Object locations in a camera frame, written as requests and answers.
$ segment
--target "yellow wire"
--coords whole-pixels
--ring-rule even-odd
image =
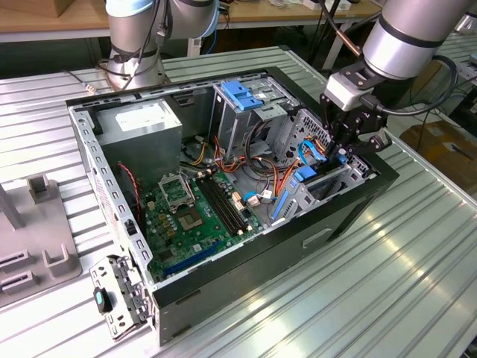
[[[199,158],[197,158],[196,161],[192,162],[191,165],[198,166],[200,163],[202,163],[203,156],[205,155],[205,153],[206,153],[206,143],[202,143],[202,150],[200,151],[200,156]]]

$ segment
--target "hinge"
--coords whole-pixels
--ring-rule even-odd
[[[89,273],[98,310],[115,341],[146,323],[151,314],[151,299],[129,257],[105,257]]]

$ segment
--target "silver sheet metal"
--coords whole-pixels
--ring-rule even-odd
[[[279,48],[165,61],[173,81],[263,66],[315,98],[323,89]],[[95,70],[76,73],[109,91]],[[477,334],[476,204],[394,144],[380,155],[399,179],[340,239],[165,347],[148,327],[114,343],[87,275],[114,248],[63,103],[80,95],[64,74],[0,81],[0,182],[43,172],[59,182],[83,266],[0,310],[1,357],[458,357]]]

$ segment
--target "cardboard box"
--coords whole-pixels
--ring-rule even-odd
[[[421,125],[401,134],[416,150]],[[446,121],[426,124],[419,154],[470,195],[477,193],[477,145]]]
[[[0,0],[0,7],[50,17],[59,17],[74,0]]]

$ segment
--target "gray plastic holder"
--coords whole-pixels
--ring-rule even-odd
[[[0,307],[81,273],[58,185],[44,175],[0,186]]]

